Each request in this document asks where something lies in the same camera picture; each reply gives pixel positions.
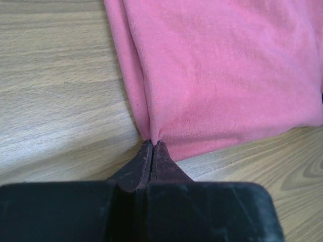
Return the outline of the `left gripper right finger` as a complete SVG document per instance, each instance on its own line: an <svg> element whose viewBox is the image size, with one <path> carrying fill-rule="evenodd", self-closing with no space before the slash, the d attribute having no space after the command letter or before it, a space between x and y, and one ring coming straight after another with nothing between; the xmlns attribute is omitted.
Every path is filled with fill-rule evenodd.
<svg viewBox="0 0 323 242"><path fill-rule="evenodd" d="M183 176L158 142L147 185L148 241L283 241L274 203L255 183L198 182Z"/></svg>

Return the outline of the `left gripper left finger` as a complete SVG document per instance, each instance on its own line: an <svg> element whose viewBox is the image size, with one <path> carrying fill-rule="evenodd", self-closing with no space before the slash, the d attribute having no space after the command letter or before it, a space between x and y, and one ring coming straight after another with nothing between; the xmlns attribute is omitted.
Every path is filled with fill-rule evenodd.
<svg viewBox="0 0 323 242"><path fill-rule="evenodd" d="M106 180L1 186L1 241L140 241L153 145Z"/></svg>

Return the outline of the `salmon pink t-shirt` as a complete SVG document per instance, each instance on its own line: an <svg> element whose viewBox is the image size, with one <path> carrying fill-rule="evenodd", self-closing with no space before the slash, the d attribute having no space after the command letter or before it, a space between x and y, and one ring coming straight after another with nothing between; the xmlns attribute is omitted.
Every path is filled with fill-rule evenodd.
<svg viewBox="0 0 323 242"><path fill-rule="evenodd" d="M174 161L322 125L322 1L105 1L144 139Z"/></svg>

